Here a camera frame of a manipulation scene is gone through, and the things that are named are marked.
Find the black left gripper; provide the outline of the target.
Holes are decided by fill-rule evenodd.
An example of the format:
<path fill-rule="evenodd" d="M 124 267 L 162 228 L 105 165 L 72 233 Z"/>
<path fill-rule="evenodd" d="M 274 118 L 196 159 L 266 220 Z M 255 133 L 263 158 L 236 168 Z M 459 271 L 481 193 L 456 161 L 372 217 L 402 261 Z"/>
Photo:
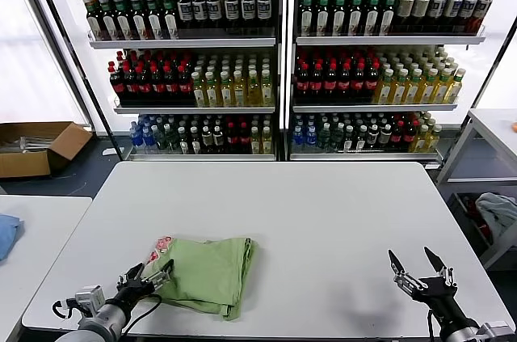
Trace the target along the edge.
<path fill-rule="evenodd" d="M 170 280 L 174 269 L 174 261 L 168 260 L 156 272 L 141 279 L 145 266 L 139 263 L 131 267 L 124 275 L 119 276 L 115 300 L 126 306 L 135 306 L 142 298 L 153 293 L 154 288 L 161 288 Z"/>

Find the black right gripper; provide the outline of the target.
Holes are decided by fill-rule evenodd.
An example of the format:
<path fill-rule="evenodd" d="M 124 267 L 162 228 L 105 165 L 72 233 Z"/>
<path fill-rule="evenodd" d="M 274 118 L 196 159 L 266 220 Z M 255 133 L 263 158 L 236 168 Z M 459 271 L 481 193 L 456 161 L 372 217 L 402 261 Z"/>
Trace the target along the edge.
<path fill-rule="evenodd" d="M 422 278 L 420 281 L 424 287 L 420 289 L 419 280 L 413 278 L 404 269 L 392 250 L 388 250 L 394 282 L 402 290 L 413 290 L 411 298 L 426 304 L 439 324 L 463 321 L 464 313 L 454 298 L 457 284 L 453 276 L 453 268 L 447 267 L 430 248 L 424 247 L 424 252 L 439 277 Z"/>

